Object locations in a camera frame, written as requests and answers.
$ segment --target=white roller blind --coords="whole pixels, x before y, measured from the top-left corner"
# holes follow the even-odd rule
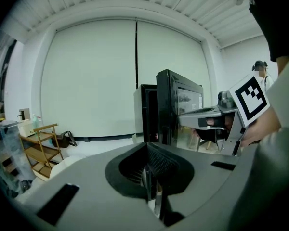
[[[90,22],[55,35],[42,77],[45,125],[75,137],[134,133],[134,91],[135,22]]]
[[[201,45],[169,28],[138,22],[138,83],[155,84],[164,69],[202,85],[204,106],[211,106],[208,68]]]

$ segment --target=hand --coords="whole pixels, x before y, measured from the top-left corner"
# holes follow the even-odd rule
[[[241,146],[245,147],[249,144],[262,140],[266,135],[276,132],[280,129],[280,123],[277,115],[272,107],[268,108],[255,124],[251,125],[242,140]]]
[[[233,115],[225,116],[225,126],[227,130],[231,130],[233,120]],[[210,126],[214,126],[214,118],[208,118],[207,124]],[[241,147],[246,147],[255,141],[262,140],[266,135],[276,132],[279,129],[280,123],[277,115],[273,108],[269,107],[260,117],[258,117],[256,123],[254,123],[247,129],[242,140]],[[193,133],[197,137],[199,137],[195,129],[193,130]]]
[[[234,115],[226,115],[225,116],[225,127],[227,130],[230,131],[232,124],[233,124],[233,120],[234,120]],[[207,119],[207,124],[210,126],[214,126],[214,118],[208,118]],[[197,136],[198,138],[200,138],[199,134],[197,133],[197,131],[193,128],[193,134],[195,136]]]

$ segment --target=white ceiling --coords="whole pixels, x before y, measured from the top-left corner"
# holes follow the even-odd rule
[[[35,32],[45,20],[64,10],[94,0],[19,0],[10,16],[27,32]],[[201,25],[221,47],[262,34],[250,14],[248,0],[142,0],[181,13]]]
[[[0,30],[0,51],[4,48],[4,46],[10,47],[13,41],[14,39],[12,37]]]

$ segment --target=bag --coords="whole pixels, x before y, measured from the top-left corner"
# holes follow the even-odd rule
[[[77,146],[76,141],[70,131],[66,131],[60,135],[57,135],[57,140],[60,148],[66,148],[69,145]],[[57,143],[54,138],[52,138],[52,143],[54,147],[57,147]]]
[[[268,78],[268,76],[264,78],[264,91],[266,91],[266,78]]]

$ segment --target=cap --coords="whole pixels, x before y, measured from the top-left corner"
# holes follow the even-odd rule
[[[255,66],[265,66],[263,61],[256,61]]]

